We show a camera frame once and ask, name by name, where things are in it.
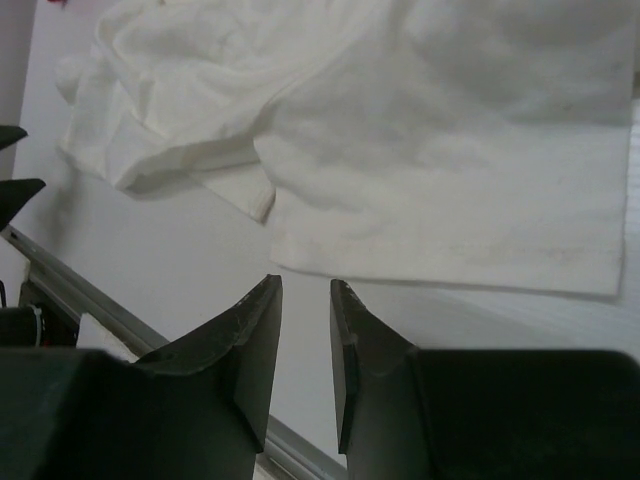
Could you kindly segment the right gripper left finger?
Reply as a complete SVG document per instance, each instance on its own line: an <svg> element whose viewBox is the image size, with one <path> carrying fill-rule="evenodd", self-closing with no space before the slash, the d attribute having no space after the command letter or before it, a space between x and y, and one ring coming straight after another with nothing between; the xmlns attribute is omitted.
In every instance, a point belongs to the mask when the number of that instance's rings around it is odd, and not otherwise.
<svg viewBox="0 0 640 480"><path fill-rule="evenodd" d="M235 305L136 364L161 375L209 372L257 453L264 451L282 318L282 279L268 275Z"/></svg>

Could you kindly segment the white t shirt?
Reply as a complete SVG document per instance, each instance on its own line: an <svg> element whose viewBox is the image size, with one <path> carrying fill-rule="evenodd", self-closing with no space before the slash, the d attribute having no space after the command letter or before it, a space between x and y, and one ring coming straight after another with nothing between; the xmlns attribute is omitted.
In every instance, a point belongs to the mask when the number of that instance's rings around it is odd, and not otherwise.
<svg viewBox="0 0 640 480"><path fill-rule="evenodd" d="M272 260L359 280L614 295L635 1L121 1L63 59L60 151L191 176Z"/></svg>

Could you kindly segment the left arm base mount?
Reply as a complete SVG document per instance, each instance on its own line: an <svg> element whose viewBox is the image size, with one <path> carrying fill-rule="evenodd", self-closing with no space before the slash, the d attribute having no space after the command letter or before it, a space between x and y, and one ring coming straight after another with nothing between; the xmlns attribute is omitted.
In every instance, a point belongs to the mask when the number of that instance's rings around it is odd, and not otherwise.
<svg viewBox="0 0 640 480"><path fill-rule="evenodd" d="M7 300L5 284L1 283L2 347L77 345L79 321L31 281L21 287L17 306L10 306Z"/></svg>

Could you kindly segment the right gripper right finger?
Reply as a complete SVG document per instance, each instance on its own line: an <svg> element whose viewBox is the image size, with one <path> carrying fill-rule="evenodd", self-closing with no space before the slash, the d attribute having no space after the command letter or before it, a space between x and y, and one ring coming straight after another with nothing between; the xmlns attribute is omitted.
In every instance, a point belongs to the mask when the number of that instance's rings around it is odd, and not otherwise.
<svg viewBox="0 0 640 480"><path fill-rule="evenodd" d="M417 347L370 312L344 280L330 282L330 338L338 450L345 454L370 378L386 378Z"/></svg>

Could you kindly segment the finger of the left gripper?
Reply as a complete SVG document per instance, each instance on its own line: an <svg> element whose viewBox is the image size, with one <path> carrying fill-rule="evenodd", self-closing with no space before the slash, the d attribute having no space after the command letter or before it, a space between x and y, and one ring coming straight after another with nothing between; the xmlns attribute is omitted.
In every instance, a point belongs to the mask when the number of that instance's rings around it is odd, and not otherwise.
<svg viewBox="0 0 640 480"><path fill-rule="evenodd" d="M20 126L1 125L0 126L0 150L5 150L20 140L26 138L28 133Z"/></svg>
<svg viewBox="0 0 640 480"><path fill-rule="evenodd" d="M26 203L44 189L41 179L2 180L0 182L0 228L6 228Z"/></svg>

